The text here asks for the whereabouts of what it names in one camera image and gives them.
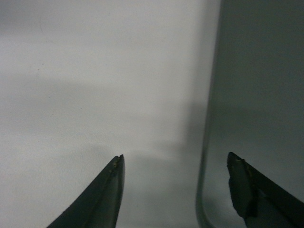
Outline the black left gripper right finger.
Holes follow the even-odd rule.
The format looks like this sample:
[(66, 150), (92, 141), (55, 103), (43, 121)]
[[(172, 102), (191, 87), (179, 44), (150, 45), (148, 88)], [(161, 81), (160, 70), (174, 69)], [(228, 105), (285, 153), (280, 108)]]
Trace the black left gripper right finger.
[(248, 228), (302, 228), (304, 204), (244, 159), (227, 159), (233, 207)]

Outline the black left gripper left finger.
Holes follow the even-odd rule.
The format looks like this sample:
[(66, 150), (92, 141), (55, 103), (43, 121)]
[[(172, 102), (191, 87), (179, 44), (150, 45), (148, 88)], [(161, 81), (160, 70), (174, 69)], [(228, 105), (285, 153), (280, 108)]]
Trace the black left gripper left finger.
[(49, 228), (115, 228), (123, 197), (124, 156), (115, 156)]

